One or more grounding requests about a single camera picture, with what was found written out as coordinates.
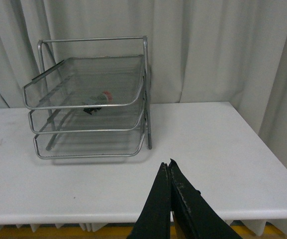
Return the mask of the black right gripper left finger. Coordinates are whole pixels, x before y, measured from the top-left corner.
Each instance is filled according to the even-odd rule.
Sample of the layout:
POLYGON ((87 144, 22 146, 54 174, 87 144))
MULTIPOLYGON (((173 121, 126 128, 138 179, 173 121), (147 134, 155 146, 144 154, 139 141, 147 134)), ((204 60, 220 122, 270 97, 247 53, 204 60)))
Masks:
POLYGON ((171 187, 169 169, 161 163, 143 210, 129 239, 170 238, 171 187))

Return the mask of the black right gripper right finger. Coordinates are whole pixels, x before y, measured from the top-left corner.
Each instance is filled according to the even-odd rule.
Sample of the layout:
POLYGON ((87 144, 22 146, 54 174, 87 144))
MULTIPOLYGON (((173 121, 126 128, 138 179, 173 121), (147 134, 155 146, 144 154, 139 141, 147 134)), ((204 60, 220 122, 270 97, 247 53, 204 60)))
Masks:
POLYGON ((171 208, 187 239, 239 239, 171 159, 171 208))

